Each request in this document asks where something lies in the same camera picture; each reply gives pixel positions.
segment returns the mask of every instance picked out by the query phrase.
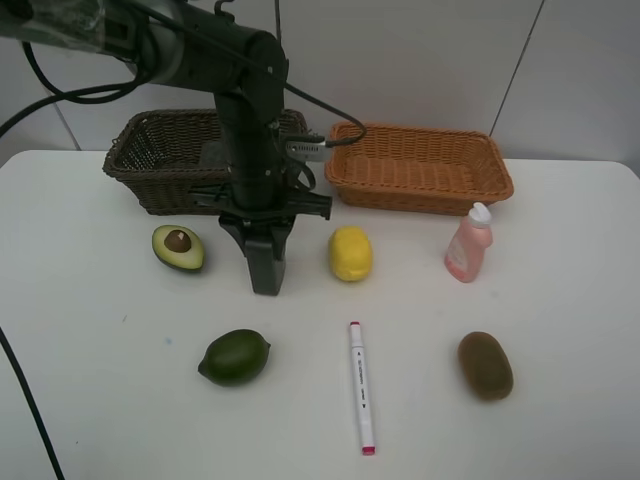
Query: black cable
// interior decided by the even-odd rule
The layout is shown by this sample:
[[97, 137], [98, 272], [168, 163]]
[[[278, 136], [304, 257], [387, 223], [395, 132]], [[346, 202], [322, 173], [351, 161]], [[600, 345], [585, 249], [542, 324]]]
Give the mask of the black cable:
[[[139, 47], [138, 50], [141, 51], [142, 35], [145, 35], [151, 43], [151, 47], [154, 54], [153, 65], [151, 65], [151, 68], [147, 69], [146, 66], [142, 64], [142, 61], [138, 59], [137, 61], [138, 72], [136, 73], [136, 76], [132, 81], [124, 82], [124, 83], [113, 83], [109, 85], [101, 85], [98, 87], [81, 88], [78, 90], [63, 92], [57, 89], [53, 84], [51, 84], [51, 82], [49, 82], [46, 79], [46, 77], [42, 73], [42, 70], [40, 70], [39, 66], [37, 66], [37, 62], [36, 62], [35, 65], [37, 68], [34, 69], [34, 71], [36, 71], [36, 75], [38, 75], [37, 71], [42, 73], [42, 79], [44, 79], [49, 84], [49, 86], [53, 87], [57, 93], [55, 93], [50, 97], [43, 98], [42, 100], [32, 103], [28, 107], [16, 113], [9, 120], [4, 122], [2, 126], [0, 126], [0, 138], [2, 138], [2, 136], [4, 136], [9, 130], [11, 130], [20, 121], [22, 121], [32, 113], [40, 110], [41, 108], [46, 107], [47, 105], [51, 105], [53, 103], [57, 103], [63, 100], [74, 102], [74, 103], [88, 103], [88, 104], [106, 103], [108, 101], [115, 100], [117, 98], [123, 97], [131, 93], [140, 85], [143, 85], [149, 82], [149, 80], [151, 80], [155, 76], [158, 68], [160, 68], [160, 46], [158, 45], [156, 38], [153, 36], [151, 31], [149, 30], [148, 24], [146, 22], [143, 22], [142, 19], [139, 18], [136, 12], [134, 12], [129, 5], [126, 5], [125, 2], [122, 2], [122, 3], [124, 4], [124, 7], [127, 10], [129, 10], [132, 15], [134, 15], [136, 22], [140, 27], [138, 28], [139, 36], [136, 39], [136, 43], [138, 43], [138, 47]], [[90, 98], [90, 99], [82, 98], [86, 95], [95, 95], [98, 93], [108, 93], [108, 92], [115, 92], [115, 93], [111, 95], [107, 95], [105, 97], [99, 97], [99, 98]]]
[[[24, 55], [25, 57], [27, 57], [27, 61], [29, 62], [29, 65], [31, 66], [33, 73], [36, 74], [36, 77], [38, 77], [38, 80], [40, 80], [40, 83], [42, 83], [42, 85], [47, 90], [49, 90], [51, 93], [54, 93], [55, 95], [58, 95], [58, 96], [65, 96], [65, 94], [71, 93], [71, 92], [63, 92], [62, 90], [58, 89], [55, 85], [53, 85], [49, 81], [49, 79], [45, 76], [44, 72], [40, 68], [40, 65], [38, 65], [38, 62], [36, 61], [36, 58], [33, 54], [33, 47], [31, 46], [30, 43], [22, 42], [22, 49], [24, 50]], [[109, 89], [106, 90], [107, 92], [111, 92], [114, 90], [116, 92], [110, 95], [105, 95], [104, 97], [97, 97], [97, 98], [83, 98], [83, 95], [74, 94], [69, 97], [65, 96], [63, 100], [67, 100], [71, 103], [78, 103], [82, 105], [97, 105], [102, 103], [108, 103], [108, 102], [117, 100], [119, 98], [122, 98], [125, 95], [128, 95], [143, 83], [145, 82], [142, 80], [142, 78], [138, 78], [137, 82], [134, 81], [134, 82], [121, 83], [121, 84], [105, 85], [104, 87], [109, 87]]]
[[[125, 95], [128, 95], [140, 85], [147, 83], [147, 81], [153, 78], [154, 74], [159, 68], [160, 47], [158, 45], [158, 42], [155, 36], [151, 34], [148, 23], [138, 14], [138, 12], [136, 12], [124, 0], [117, 0], [117, 3], [122, 5], [122, 7], [129, 12], [129, 14], [131, 15], [131, 17], [134, 19], [136, 23], [137, 28], [136, 28], [136, 38], [134, 41], [134, 45], [135, 45], [135, 50], [138, 52], [138, 54], [139, 52], [142, 52], [144, 48], [145, 36], [148, 38], [149, 42], [151, 43], [154, 56], [153, 56], [153, 66], [148, 69], [149, 70], [148, 77], [142, 75], [142, 73], [147, 69], [145, 69], [142, 65], [140, 65], [141, 60], [138, 59], [135, 62], [136, 64], [138, 64], [138, 72], [134, 80], [132, 82], [129, 82], [128, 87], [118, 87], [117, 89], [114, 89], [115, 93], [112, 93], [110, 95], [105, 95], [103, 97], [84, 98], [81, 95], [74, 95], [71, 98], [66, 97], [65, 100], [72, 103], [82, 104], [82, 105], [97, 105], [97, 104], [112, 102], [114, 100], [124, 97]], [[38, 80], [40, 80], [40, 83], [42, 83], [42, 85], [50, 92], [56, 95], [63, 95], [65, 92], [63, 92], [62, 90], [57, 88], [55, 85], [53, 85], [49, 81], [49, 79], [45, 76], [44, 72], [40, 68], [40, 65], [38, 65], [38, 62], [36, 60], [35, 54], [33, 53], [33, 48], [31, 44], [28, 42], [22, 42], [22, 49], [24, 50], [25, 57], [27, 58], [27, 61], [29, 62], [31, 69], [35, 73], [36, 77], [38, 77]]]
[[274, 75], [273, 73], [269, 72], [265, 67], [263, 67], [262, 65], [260, 65], [259, 63], [254, 62], [253, 60], [245, 57], [244, 55], [236, 52], [235, 50], [229, 48], [228, 46], [226, 46], [224, 43], [219, 42], [218, 40], [215, 40], [213, 38], [209, 38], [206, 35], [193, 30], [191, 28], [185, 27], [184, 25], [182, 25], [179, 22], [176, 22], [175, 20], [162, 15], [161, 13], [156, 12], [153, 8], [150, 8], [146, 5], [142, 5], [138, 2], [135, 1], [130, 1], [129, 4], [135, 8], [136, 10], [143, 12], [144, 14], [148, 15], [149, 17], [157, 20], [158, 22], [162, 23], [164, 26], [168, 27], [169, 29], [173, 30], [173, 31], [177, 31], [186, 35], [189, 35], [190, 37], [193, 37], [203, 43], [207, 43], [209, 45], [211, 45], [212, 47], [214, 47], [216, 50], [225, 53], [227, 56], [231, 57], [232, 59], [236, 60], [237, 62], [241, 63], [242, 65], [244, 65], [245, 67], [251, 68], [252, 70], [255, 70], [258, 73], [261, 73], [265, 76], [271, 77], [273, 79], [275, 79], [276, 81], [278, 81], [278, 83], [280, 83], [282, 85], [283, 88], [285, 88], [286, 90], [290, 91], [291, 93], [293, 93], [294, 95], [297, 95], [298, 97], [306, 100], [309, 103], [312, 103], [324, 110], [327, 110], [328, 112], [333, 113], [334, 115], [337, 115], [339, 117], [344, 118], [345, 120], [348, 120], [349, 122], [353, 123], [354, 125], [356, 125], [359, 129], [360, 129], [360, 134], [356, 137], [350, 137], [350, 138], [341, 138], [338, 140], [330, 140], [328, 142], [325, 143], [325, 147], [327, 148], [332, 148], [332, 147], [338, 147], [338, 146], [345, 146], [345, 145], [353, 145], [354, 143], [360, 141], [362, 138], [364, 138], [364, 136], [367, 134], [367, 127], [364, 126], [364, 124], [362, 122], [360, 122], [360, 120], [352, 117], [351, 115], [338, 110], [337, 108], [329, 105], [328, 103], [323, 102], [322, 100], [318, 100], [317, 98], [309, 95], [308, 93], [300, 90], [297, 87], [294, 87], [293, 85], [291, 85], [290, 83], [288, 83], [285, 79]]
[[13, 353], [13, 349], [9, 344], [9, 340], [7, 339], [4, 332], [2, 331], [2, 327], [0, 327], [0, 344], [2, 344], [2, 349], [4, 350], [4, 353], [7, 355], [7, 358], [9, 359], [9, 363], [11, 364], [11, 368], [13, 368], [13, 372], [16, 374], [16, 377], [18, 378], [18, 383], [20, 384], [20, 388], [22, 389], [24, 398], [27, 400], [27, 404], [29, 405], [29, 410], [31, 410], [31, 415], [33, 415], [33, 419], [36, 422], [38, 433], [40, 434], [40, 438], [42, 439], [44, 448], [47, 450], [47, 455], [49, 455], [49, 460], [51, 461], [51, 466], [53, 467], [53, 471], [56, 474], [56, 478], [58, 480], [65, 480], [64, 474], [62, 473], [62, 469], [60, 468], [60, 463], [58, 462], [58, 457], [56, 456], [56, 452], [53, 449], [51, 439], [49, 438], [47, 429], [44, 426], [44, 421], [40, 416], [40, 411], [38, 410], [36, 401], [33, 398], [33, 394], [31, 393], [31, 388], [29, 388], [29, 383], [27, 382], [27, 378], [24, 376], [22, 367], [20, 367], [20, 363], [18, 363], [18, 359], [16, 358], [16, 355]]

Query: avocado half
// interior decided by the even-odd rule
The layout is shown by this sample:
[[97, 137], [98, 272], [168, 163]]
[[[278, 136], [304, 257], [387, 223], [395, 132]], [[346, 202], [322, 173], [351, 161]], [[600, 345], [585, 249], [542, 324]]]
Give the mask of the avocado half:
[[270, 348], [271, 345], [258, 332], [234, 330], [209, 345], [198, 365], [198, 372], [216, 385], [242, 385], [262, 372]]
[[156, 257], [172, 268], [199, 272], [204, 264], [204, 247], [200, 238], [186, 227], [162, 225], [154, 230], [151, 245]]

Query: kiwi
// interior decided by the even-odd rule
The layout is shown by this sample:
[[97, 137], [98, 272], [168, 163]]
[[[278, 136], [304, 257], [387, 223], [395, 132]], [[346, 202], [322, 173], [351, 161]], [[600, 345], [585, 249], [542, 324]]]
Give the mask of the kiwi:
[[473, 332], [458, 346], [458, 360], [471, 389], [483, 400], [505, 398], [513, 389], [507, 354], [488, 333]]
[[151, 246], [156, 257], [172, 268], [199, 272], [204, 265], [204, 247], [198, 236], [186, 227], [162, 225], [153, 232]]

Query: tile grout line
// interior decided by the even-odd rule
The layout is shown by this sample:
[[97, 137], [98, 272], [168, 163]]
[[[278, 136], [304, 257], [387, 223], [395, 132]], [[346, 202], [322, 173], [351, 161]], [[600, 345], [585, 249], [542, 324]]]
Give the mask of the tile grout line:
[[276, 38], [280, 45], [282, 45], [282, 24], [280, 21], [280, 0], [274, 0], [275, 14], [276, 14]]
[[513, 74], [511, 75], [511, 80], [509, 80], [509, 85], [507, 86], [507, 90], [504, 92], [504, 96], [502, 97], [502, 102], [500, 102], [500, 108], [498, 108], [498, 113], [496, 115], [496, 118], [493, 120], [493, 125], [491, 126], [491, 131], [489, 132], [489, 136], [493, 135], [493, 131], [495, 130], [496, 125], [498, 124], [498, 119], [502, 114], [502, 109], [504, 108], [504, 104], [507, 101], [507, 97], [509, 96], [509, 92], [511, 91], [511, 87], [513, 86], [513, 81], [515, 80], [516, 75], [518, 74], [518, 70], [520, 69], [520, 64], [522, 63], [522, 59], [524, 58], [524, 54], [526, 53], [527, 48], [529, 47], [529, 41], [531, 40], [533, 31], [535, 30], [536, 25], [538, 23], [538, 19], [540, 18], [540, 14], [542, 13], [542, 7], [544, 7], [544, 4], [546, 3], [546, 1], [547, 0], [542, 0], [540, 2], [540, 7], [538, 7], [538, 12], [536, 13], [535, 18], [533, 19], [533, 23], [531, 24], [529, 35], [527, 36], [527, 40], [524, 42], [524, 46], [522, 47], [522, 51], [520, 52], [520, 57], [518, 58], [518, 62], [516, 63], [516, 67], [513, 69]]
[[[41, 85], [41, 87], [44, 90], [44, 93], [48, 97], [53, 95], [49, 90], [47, 90], [44, 87], [44, 85]], [[75, 147], [75, 149], [78, 150], [78, 151], [82, 151], [82, 148], [80, 148], [80, 144], [78, 143], [78, 140], [76, 139], [76, 136], [73, 134], [73, 130], [71, 130], [71, 127], [69, 126], [69, 123], [67, 122], [67, 119], [64, 118], [64, 115], [62, 114], [62, 110], [60, 110], [60, 107], [58, 106], [58, 104], [57, 103], [52, 103], [51, 106], [56, 111], [56, 115], [58, 115], [58, 118], [62, 122], [62, 126], [67, 131], [67, 133], [69, 134], [69, 137], [71, 138], [71, 141], [73, 142], [73, 146]]]
[[73, 131], [71, 130], [71, 127], [67, 123], [67, 119], [64, 118], [64, 115], [62, 114], [62, 110], [60, 110], [60, 107], [58, 106], [57, 103], [53, 104], [53, 108], [56, 110], [56, 113], [58, 114], [58, 118], [60, 118], [60, 121], [62, 122], [62, 125], [64, 126], [65, 130], [67, 131], [67, 133], [71, 137], [71, 141], [73, 142], [74, 147], [76, 147], [76, 150], [81, 151], [82, 149], [80, 148], [80, 144], [78, 143], [78, 140], [76, 139], [76, 136], [73, 134]]

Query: dark brown wicker basket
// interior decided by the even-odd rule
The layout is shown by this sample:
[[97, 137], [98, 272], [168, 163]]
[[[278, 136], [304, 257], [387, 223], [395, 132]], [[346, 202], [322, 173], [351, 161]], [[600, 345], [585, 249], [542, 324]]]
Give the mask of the dark brown wicker basket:
[[[306, 133], [304, 116], [285, 110], [280, 131]], [[215, 110], [156, 110], [133, 117], [107, 153], [103, 170], [124, 183], [151, 215], [217, 215], [189, 199], [193, 186], [214, 185], [227, 172], [200, 163], [203, 145], [220, 140]]]

